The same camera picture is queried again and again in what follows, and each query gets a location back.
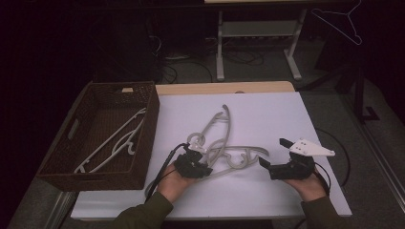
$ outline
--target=hand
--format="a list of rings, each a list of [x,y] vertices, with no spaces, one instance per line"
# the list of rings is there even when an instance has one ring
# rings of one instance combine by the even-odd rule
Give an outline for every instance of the hand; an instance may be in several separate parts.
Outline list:
[[[297,190],[304,202],[323,198],[327,195],[322,186],[321,180],[319,180],[314,174],[305,179],[286,179],[284,182]]]
[[[179,172],[176,171],[176,167],[173,163],[167,166],[162,176],[164,178],[158,185],[158,192],[171,203],[175,202],[188,186],[196,181],[194,178],[182,177]]]

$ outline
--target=person's arm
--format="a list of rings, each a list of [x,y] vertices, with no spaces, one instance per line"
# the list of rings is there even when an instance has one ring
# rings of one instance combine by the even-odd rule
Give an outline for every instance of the person's arm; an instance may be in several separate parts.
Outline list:
[[[196,179],[182,177],[173,163],[164,171],[157,192],[144,204],[128,208],[118,215],[109,228],[119,229],[158,229],[173,204]]]
[[[288,179],[285,182],[291,185],[300,195],[303,202],[301,206],[307,217],[308,228],[350,229],[345,219],[337,215],[330,198],[316,175],[306,179]]]

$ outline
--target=white plastic hanger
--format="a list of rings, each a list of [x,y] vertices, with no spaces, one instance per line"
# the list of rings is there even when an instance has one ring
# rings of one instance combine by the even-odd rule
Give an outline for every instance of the white plastic hanger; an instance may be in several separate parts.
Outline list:
[[[344,36],[346,36],[348,39],[350,39],[354,44],[356,45],[361,45],[361,43],[363,43],[363,40],[361,39],[361,37],[359,35],[357,35],[357,30],[354,27],[354,24],[352,22],[351,19],[351,13],[358,8],[361,5],[361,1],[359,1],[359,3],[353,7],[349,12],[334,12],[334,11],[323,11],[323,10],[319,10],[319,9],[313,9],[311,11],[311,13],[313,15],[315,15],[316,17],[318,17],[319,19],[321,19],[322,21],[326,22],[327,24],[329,24],[330,26],[332,26],[333,28],[335,28],[337,31],[340,31],[340,33],[342,33]],[[336,26],[334,26],[331,22],[329,22],[327,19],[323,18],[322,15],[317,14],[317,13],[330,13],[330,14],[337,14],[337,15],[344,15],[347,17],[347,19],[349,20],[349,22],[352,25],[353,31],[354,31],[354,37],[355,39],[351,38],[349,35],[345,34],[342,30],[338,29]]]

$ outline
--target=woven basket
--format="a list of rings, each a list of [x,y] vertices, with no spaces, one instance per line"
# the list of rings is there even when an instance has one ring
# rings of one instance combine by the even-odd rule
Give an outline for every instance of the woven basket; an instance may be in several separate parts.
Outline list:
[[[126,134],[143,123],[133,142],[94,173],[75,169],[137,111],[146,108],[84,165],[91,171],[112,154]],[[65,192],[140,190],[152,154],[160,102],[153,82],[90,83],[77,98],[59,130],[37,176]]]

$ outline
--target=white paper surface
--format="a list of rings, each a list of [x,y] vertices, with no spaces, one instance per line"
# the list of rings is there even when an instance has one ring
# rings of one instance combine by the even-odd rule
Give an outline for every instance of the white paper surface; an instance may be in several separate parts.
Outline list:
[[[226,104],[231,116],[227,145],[249,145],[267,149],[263,156],[272,164],[288,162],[288,149],[279,138],[296,141],[300,137],[319,143],[309,115],[298,93],[196,94],[160,96],[160,114],[146,185],[157,175],[168,154],[188,135],[201,132],[212,116],[223,112]],[[207,133],[207,146],[224,137],[218,123]],[[183,150],[178,150],[173,160]],[[331,178],[331,201],[339,215],[352,214],[327,159],[314,158]],[[222,166],[219,161],[214,172]],[[81,192],[71,217],[74,219],[113,219],[126,208],[142,204],[144,191]],[[169,219],[277,219],[303,216],[301,199],[290,186],[271,180],[259,163],[222,177],[201,181],[190,187],[175,203]]]

